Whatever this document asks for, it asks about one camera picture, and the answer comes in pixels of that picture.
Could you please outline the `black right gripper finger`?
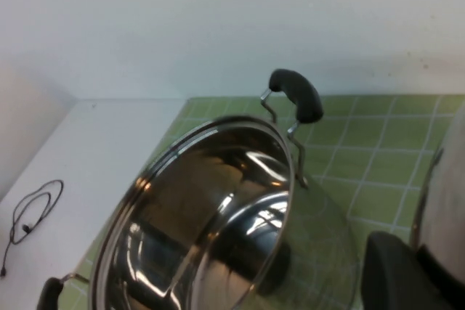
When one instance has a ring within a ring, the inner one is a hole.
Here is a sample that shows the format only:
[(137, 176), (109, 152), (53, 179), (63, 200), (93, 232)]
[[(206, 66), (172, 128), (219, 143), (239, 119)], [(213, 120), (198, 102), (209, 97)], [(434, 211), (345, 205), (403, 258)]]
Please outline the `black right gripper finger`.
[(365, 309), (463, 309), (464, 283), (425, 247), (413, 251), (399, 237), (369, 234), (363, 262)]

